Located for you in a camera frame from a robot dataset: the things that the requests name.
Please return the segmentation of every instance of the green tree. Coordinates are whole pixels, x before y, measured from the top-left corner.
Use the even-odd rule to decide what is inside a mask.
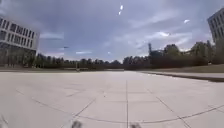
[[[180,50],[175,44],[168,44],[164,48],[164,54],[168,55],[168,56],[171,56],[171,57],[174,57],[174,56],[180,55]]]

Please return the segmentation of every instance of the curb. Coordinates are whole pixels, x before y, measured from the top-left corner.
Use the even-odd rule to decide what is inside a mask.
[[[154,74],[154,75],[163,75],[163,76],[172,76],[172,77],[179,77],[179,78],[188,78],[188,79],[197,79],[197,80],[208,80],[211,82],[224,82],[224,78],[218,77],[200,77],[200,76],[186,76],[186,75],[175,75],[175,74],[163,74],[163,73],[147,73],[147,74]]]

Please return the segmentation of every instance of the building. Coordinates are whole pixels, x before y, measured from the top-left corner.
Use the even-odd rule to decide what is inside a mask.
[[[209,17],[208,24],[216,44],[216,53],[224,56],[224,8]]]
[[[0,15],[0,66],[22,65],[34,57],[39,32]]]

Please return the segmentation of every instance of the pavement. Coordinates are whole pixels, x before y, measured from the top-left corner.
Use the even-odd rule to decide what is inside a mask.
[[[223,128],[224,86],[139,72],[0,72],[9,128]]]
[[[140,71],[140,72],[147,74],[181,77],[181,78],[209,80],[213,82],[224,82],[224,73],[178,73],[178,72],[153,72],[153,71]]]

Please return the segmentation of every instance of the sky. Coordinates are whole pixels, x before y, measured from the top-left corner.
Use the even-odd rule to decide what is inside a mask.
[[[146,56],[147,44],[190,49],[212,41],[207,18],[223,0],[1,0],[0,13],[40,32],[38,52],[122,60]]]

